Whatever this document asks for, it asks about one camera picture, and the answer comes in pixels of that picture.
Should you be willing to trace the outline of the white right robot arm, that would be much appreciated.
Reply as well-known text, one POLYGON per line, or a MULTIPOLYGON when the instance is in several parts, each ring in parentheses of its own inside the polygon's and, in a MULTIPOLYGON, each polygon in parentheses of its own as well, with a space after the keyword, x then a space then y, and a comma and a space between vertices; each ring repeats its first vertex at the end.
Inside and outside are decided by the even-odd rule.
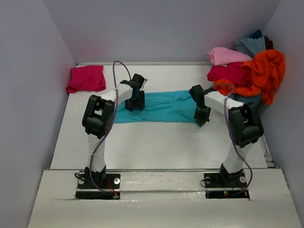
POLYGON ((223 114, 232 141, 220 171, 204 175, 205 187, 231 188, 237 182, 249 184, 243 166, 248 165, 248 152, 264 134, 257 106, 253 102, 235 101, 228 95, 222 95, 215 87, 203 89, 201 85, 195 85, 189 94, 196 103, 194 122, 202 127, 209 121, 210 112, 214 109, 223 114))

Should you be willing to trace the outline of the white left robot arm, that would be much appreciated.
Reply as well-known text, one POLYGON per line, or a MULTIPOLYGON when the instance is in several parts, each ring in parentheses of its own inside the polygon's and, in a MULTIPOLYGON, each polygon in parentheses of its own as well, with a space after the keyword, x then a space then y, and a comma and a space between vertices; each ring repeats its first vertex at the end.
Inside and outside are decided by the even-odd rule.
POLYGON ((85 167, 85 181, 101 188, 106 179, 105 140, 114 124, 118 106, 124 103, 128 111, 142 111, 145 95, 142 90, 147 79, 134 74, 132 79, 123 80, 103 95, 91 95, 88 99, 82 126, 88 139, 89 160, 85 167))

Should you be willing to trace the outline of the turquoise t-shirt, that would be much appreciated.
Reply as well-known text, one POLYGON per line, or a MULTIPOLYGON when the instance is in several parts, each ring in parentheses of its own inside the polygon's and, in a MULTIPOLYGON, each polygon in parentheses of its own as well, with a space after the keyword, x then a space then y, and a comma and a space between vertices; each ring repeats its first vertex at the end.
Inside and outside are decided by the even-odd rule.
POLYGON ((195 109, 196 103, 187 90, 146 93, 142 111, 128 111, 120 104, 115 123, 193 123, 195 109))

